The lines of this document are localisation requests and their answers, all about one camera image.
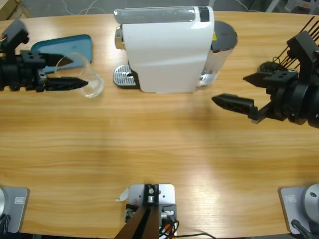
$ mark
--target white plastic housing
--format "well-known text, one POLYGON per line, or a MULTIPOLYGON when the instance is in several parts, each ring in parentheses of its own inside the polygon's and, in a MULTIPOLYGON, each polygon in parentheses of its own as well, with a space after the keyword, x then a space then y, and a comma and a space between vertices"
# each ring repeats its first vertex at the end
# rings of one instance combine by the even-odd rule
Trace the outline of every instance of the white plastic housing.
POLYGON ((144 92, 193 92, 203 71, 214 32, 214 13, 201 22, 123 24, 123 42, 130 68, 144 92))

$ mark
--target coffee machine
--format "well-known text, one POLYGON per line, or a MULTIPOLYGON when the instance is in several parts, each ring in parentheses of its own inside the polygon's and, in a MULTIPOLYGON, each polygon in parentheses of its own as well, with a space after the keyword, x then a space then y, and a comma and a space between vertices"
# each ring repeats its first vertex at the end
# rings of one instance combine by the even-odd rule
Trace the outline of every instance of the coffee machine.
POLYGON ((128 58, 113 75, 121 88, 193 92, 216 79, 237 44, 233 28, 215 22, 208 6, 116 9, 114 17, 115 46, 128 58))

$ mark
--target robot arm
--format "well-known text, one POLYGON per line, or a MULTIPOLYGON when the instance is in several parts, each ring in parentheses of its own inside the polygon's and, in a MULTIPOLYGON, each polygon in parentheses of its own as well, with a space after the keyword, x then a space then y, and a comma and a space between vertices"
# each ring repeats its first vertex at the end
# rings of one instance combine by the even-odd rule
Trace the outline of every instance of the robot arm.
POLYGON ((254 86, 266 88, 270 102, 260 110, 253 99, 221 94, 212 100, 224 109, 246 114, 253 123, 264 118, 302 125, 306 121, 319 128, 319 47, 308 32, 304 31, 287 41, 287 55, 297 59, 300 72, 258 72, 244 77, 254 86))
MULTIPOLYGON (((21 43, 28 43, 28 32, 25 25, 15 20, 0 37, 0 90, 9 86, 12 91, 21 87, 37 92, 72 90, 86 86, 88 82, 76 77, 49 78, 43 71, 46 66, 55 66, 63 58, 60 54, 46 54, 39 51, 21 51, 15 54, 15 49, 21 43)), ((73 61, 63 58, 61 65, 73 61)))

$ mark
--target floor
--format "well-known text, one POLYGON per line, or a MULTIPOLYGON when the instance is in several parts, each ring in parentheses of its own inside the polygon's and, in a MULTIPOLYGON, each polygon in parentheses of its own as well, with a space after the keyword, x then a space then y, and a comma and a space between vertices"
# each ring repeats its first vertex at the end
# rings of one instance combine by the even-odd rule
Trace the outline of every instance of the floor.
MULTIPOLYGON (((240 0, 248 6, 252 0, 240 0)), ((93 0, 23 0, 33 17, 63 16, 79 14, 89 7, 93 0)), ((251 10, 265 11, 271 0, 255 0, 251 10)), ((157 7, 157 6, 198 6, 208 5, 209 0, 98 0, 90 9, 88 14, 112 13, 116 8, 132 7, 157 7)), ((215 11, 246 11, 239 3, 233 0, 215 0, 215 11)))

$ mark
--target label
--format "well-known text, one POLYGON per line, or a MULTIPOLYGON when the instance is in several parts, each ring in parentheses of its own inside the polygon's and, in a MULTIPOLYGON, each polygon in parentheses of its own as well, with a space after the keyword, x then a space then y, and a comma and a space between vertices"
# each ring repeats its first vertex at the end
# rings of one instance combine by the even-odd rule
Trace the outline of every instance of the label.
POLYGON ((213 34, 213 41, 217 41, 217 35, 216 35, 215 32, 214 32, 214 34, 213 34))
POLYGON ((297 200, 296 200, 296 197, 295 195, 288 195, 286 196, 286 202, 287 203, 295 203, 297 200))
POLYGON ((24 204, 25 197, 15 197, 15 204, 24 204))

